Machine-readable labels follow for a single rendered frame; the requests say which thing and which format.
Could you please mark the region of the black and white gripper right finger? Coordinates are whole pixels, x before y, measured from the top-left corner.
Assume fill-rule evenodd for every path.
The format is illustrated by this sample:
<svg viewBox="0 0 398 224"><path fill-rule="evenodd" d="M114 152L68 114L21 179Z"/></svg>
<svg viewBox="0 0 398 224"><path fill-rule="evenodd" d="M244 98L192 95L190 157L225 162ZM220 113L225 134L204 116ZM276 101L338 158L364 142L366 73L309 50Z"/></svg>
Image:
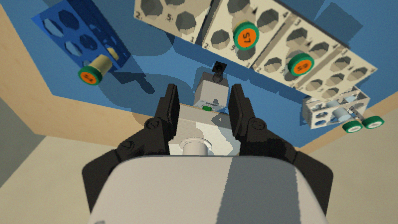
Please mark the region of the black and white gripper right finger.
<svg viewBox="0 0 398 224"><path fill-rule="evenodd" d="M239 156L272 157L297 167L326 217L334 177L332 170L309 155L296 151L292 144L268 130L265 121L255 117L241 84L232 85L228 111L233 137L241 142Z"/></svg>

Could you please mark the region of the blue flat mat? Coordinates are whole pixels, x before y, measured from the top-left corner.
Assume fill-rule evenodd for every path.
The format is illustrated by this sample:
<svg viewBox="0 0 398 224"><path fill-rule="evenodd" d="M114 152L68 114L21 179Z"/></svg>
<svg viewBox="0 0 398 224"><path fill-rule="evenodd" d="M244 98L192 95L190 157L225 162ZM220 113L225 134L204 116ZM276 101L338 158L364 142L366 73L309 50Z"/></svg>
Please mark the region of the blue flat mat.
<svg viewBox="0 0 398 224"><path fill-rule="evenodd" d="M311 96L188 42L137 18L135 0L92 0L130 54L121 69L96 85L84 83L81 68L31 18L62 0L0 0L5 13L52 95L155 116L168 84L177 85L179 103L193 106L203 72L227 64L229 115L232 85L241 84L256 118L267 129L303 147L340 123L310 129L302 101ZM368 108L398 92L398 0L280 0L378 68L355 84L369 96Z"/></svg>

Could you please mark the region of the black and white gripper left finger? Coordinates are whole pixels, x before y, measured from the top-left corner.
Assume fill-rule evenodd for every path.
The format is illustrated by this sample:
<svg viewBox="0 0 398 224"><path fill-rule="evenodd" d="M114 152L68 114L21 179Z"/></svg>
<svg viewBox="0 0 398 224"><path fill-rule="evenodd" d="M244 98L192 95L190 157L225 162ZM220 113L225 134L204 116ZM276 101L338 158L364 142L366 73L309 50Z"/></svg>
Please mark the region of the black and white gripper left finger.
<svg viewBox="0 0 398 224"><path fill-rule="evenodd" d="M125 160L145 155L170 155L169 144L176 136L180 103L177 85L168 84L153 118L144 128L121 142L117 149L87 163L82 169L90 215L100 192L114 168Z"/></svg>

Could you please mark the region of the blue tube rack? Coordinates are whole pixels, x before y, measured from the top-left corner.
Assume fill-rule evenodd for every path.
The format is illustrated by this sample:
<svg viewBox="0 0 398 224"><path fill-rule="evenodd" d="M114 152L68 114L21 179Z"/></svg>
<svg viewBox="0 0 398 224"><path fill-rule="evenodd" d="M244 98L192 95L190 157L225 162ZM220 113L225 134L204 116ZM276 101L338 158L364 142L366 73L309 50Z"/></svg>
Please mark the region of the blue tube rack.
<svg viewBox="0 0 398 224"><path fill-rule="evenodd" d="M64 36L56 36L46 28L44 20L47 18ZM112 67L107 73L121 69L130 58L130 54L92 0L63 0L32 17L31 20L81 69L84 67L83 61L87 60L90 63L101 54L112 61ZM82 56L76 56L66 48L66 42L68 41ZM119 56L117 61L108 51L107 48L110 47Z"/></svg>

